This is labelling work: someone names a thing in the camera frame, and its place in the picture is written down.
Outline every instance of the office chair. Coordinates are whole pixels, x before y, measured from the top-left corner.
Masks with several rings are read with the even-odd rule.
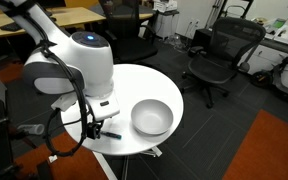
[[[139,0],[99,0],[108,22],[108,41],[112,47],[115,63],[138,63],[157,54],[153,45],[155,32],[139,20]],[[140,27],[150,32],[150,37],[138,36]]]
[[[182,77],[193,77],[201,82],[202,89],[206,89],[208,94],[208,108],[214,105],[210,88],[221,90],[224,97],[228,96],[229,91],[219,85],[237,75],[237,64],[241,57],[257,46],[265,33],[265,29],[254,22],[232,17],[220,18],[214,23],[207,49],[192,48],[197,55],[188,64],[190,73],[183,72]],[[180,90],[184,93],[190,87]]]

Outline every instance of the cabinet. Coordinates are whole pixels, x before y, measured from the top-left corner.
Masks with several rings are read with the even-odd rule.
[[[240,63],[245,61],[248,55],[249,52],[242,57]],[[248,74],[252,75],[261,70],[271,70],[274,65],[281,63],[287,56],[288,54],[285,52],[259,45],[248,60],[250,65]],[[288,87],[288,65],[282,73],[281,80],[283,85]]]
[[[179,18],[178,11],[167,11],[158,14],[154,24],[154,30],[158,37],[165,39],[170,35],[175,34],[177,22]]]

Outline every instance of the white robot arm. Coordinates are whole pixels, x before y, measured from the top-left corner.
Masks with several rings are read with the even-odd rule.
[[[91,32],[67,35],[33,0],[0,0],[0,9],[25,29],[38,45],[24,65],[23,80],[42,93],[66,94],[62,98],[76,92],[82,121],[79,146],[86,135],[89,136],[89,131],[93,133],[91,138],[99,138],[103,121],[119,113],[109,43]],[[56,109],[51,118],[58,112]],[[92,123],[87,122],[88,114],[92,115]],[[62,155],[72,155],[77,149]]]

